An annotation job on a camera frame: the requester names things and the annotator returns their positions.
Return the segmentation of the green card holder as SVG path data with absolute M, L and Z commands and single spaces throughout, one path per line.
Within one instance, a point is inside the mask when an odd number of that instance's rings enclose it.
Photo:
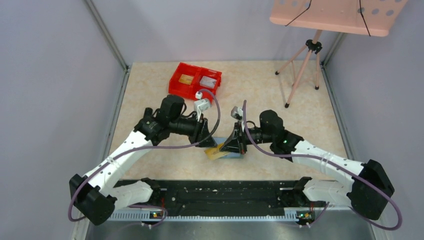
M 224 143 L 226 141 L 226 138 L 224 137 L 214 137 L 214 140 L 216 141 L 217 145 Z M 234 152 L 230 152 L 230 154 L 228 154 L 227 156 L 224 156 L 222 158 L 219 159 L 243 159 L 243 155 L 241 155 L 240 153 L 234 153 Z

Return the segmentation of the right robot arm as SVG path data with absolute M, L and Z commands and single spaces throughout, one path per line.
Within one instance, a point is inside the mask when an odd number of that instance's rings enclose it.
M 378 220 L 391 199 L 394 187 L 383 166 L 370 159 L 360 162 L 323 150 L 300 135 L 285 129 L 283 120 L 273 110 L 259 115 L 259 126 L 248 127 L 245 115 L 235 106 L 231 116 L 236 119 L 230 136 L 219 148 L 221 152 L 245 154 L 253 145 L 263 154 L 308 166 L 331 180 L 302 177 L 293 188 L 311 202 L 344 205 L 369 220 Z

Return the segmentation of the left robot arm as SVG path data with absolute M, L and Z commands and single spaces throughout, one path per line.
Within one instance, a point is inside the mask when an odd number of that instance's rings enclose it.
M 142 118 L 133 127 L 123 143 L 95 168 L 83 176 L 75 174 L 69 180 L 70 203 L 67 217 L 71 222 L 88 219 L 95 226 L 103 224 L 116 210 L 138 203 L 146 203 L 154 193 L 147 180 L 129 185 L 116 184 L 122 176 L 151 150 L 179 150 L 192 147 L 212 148 L 217 143 L 213 133 L 217 130 L 218 117 L 212 130 L 203 112 L 212 104 L 201 89 L 195 94 L 194 110 L 184 115 L 185 100 L 169 94 L 157 109 L 145 108 Z

